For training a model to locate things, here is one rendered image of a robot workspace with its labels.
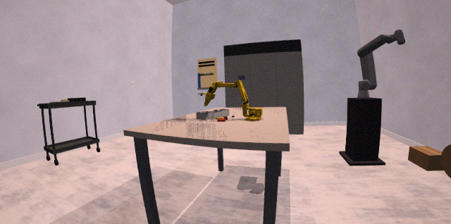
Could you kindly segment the white rack of bins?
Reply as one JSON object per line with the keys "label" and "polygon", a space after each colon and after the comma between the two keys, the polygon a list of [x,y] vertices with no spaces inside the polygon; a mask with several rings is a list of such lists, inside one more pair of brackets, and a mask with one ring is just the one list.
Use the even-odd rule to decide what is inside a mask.
{"label": "white rack of bins", "polygon": [[223,116],[229,116],[229,109],[216,109],[213,111],[196,112],[196,118],[199,120],[208,120]]}

